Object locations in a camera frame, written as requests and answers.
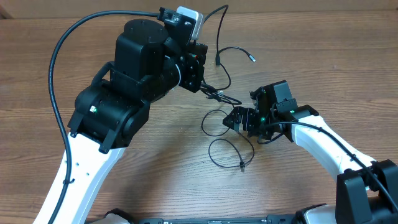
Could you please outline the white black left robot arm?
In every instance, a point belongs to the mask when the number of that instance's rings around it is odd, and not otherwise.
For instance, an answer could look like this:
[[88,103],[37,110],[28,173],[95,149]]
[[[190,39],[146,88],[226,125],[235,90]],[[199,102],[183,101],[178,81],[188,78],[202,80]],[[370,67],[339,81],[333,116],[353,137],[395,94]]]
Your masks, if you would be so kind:
[[36,223],[84,223],[105,178],[148,121],[150,105],[176,86],[200,89],[202,25],[185,16],[125,24],[114,60],[78,94],[62,126],[65,152]]

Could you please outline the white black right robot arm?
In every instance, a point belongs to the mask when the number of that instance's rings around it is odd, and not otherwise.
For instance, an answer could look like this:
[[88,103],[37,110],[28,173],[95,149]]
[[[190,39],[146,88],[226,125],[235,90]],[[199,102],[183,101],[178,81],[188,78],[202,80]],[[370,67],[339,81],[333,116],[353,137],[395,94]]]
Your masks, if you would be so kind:
[[235,107],[223,124],[260,144],[285,136],[304,148],[336,183],[334,205],[319,204],[267,223],[397,223],[397,165],[377,161],[336,134],[310,105],[299,106],[283,80],[250,93],[253,108]]

